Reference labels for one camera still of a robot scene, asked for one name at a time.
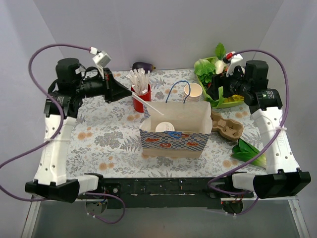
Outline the blue checkered paper bag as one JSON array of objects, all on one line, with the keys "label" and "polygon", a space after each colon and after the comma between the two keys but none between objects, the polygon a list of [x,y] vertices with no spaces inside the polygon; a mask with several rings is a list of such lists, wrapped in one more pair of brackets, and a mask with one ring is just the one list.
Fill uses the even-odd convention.
[{"label": "blue checkered paper bag", "polygon": [[[149,102],[164,115],[144,105],[146,119],[139,127],[143,154],[147,156],[198,158],[211,130],[211,105],[206,101]],[[175,131],[155,132],[161,122],[170,122]]]}]

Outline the single white straw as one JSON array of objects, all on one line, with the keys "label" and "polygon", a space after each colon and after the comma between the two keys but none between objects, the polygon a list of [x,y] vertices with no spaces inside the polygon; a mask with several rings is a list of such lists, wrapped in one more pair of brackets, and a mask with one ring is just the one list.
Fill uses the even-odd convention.
[{"label": "single white straw", "polygon": [[132,92],[132,97],[137,100],[138,102],[142,103],[143,105],[146,105],[147,107],[153,109],[154,111],[156,111],[157,113],[159,113],[160,115],[164,115],[163,113],[161,113],[159,110],[157,110],[155,107],[153,107],[152,105],[150,105],[148,102],[144,101],[143,99],[141,99],[136,93]]}]

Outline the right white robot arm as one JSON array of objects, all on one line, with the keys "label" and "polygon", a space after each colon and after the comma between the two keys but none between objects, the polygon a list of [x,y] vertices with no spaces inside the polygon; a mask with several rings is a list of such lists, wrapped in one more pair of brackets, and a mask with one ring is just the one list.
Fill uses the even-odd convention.
[{"label": "right white robot arm", "polygon": [[233,59],[226,63],[227,72],[215,76],[212,87],[222,86],[225,97],[242,96],[249,106],[264,146],[254,158],[265,155],[266,175],[226,172],[229,181],[224,184],[225,193],[235,197],[250,191],[261,199],[297,195],[311,182],[311,175],[300,169],[290,148],[284,127],[287,112],[282,109],[279,92],[268,88],[268,64],[249,60],[242,67]]}]

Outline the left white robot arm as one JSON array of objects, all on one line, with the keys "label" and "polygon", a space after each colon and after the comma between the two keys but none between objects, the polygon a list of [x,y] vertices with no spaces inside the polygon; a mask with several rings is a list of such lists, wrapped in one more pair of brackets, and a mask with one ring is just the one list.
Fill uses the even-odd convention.
[{"label": "left white robot arm", "polygon": [[34,179],[25,184],[27,193],[46,199],[72,203],[78,195],[89,192],[94,198],[105,194],[105,185],[99,174],[66,177],[66,160],[72,130],[76,124],[83,99],[103,96],[106,103],[119,101],[132,95],[131,91],[117,82],[108,68],[93,77],[83,79],[80,62],[76,58],[58,61],[57,79],[48,90],[46,99],[45,142]]}]

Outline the white cup lid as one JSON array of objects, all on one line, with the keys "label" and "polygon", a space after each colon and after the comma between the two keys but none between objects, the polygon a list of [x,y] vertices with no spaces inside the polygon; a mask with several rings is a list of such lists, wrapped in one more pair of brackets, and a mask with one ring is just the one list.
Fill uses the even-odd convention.
[{"label": "white cup lid", "polygon": [[155,132],[165,132],[165,131],[175,131],[173,124],[171,124],[170,122],[164,121],[159,123],[155,128]]}]

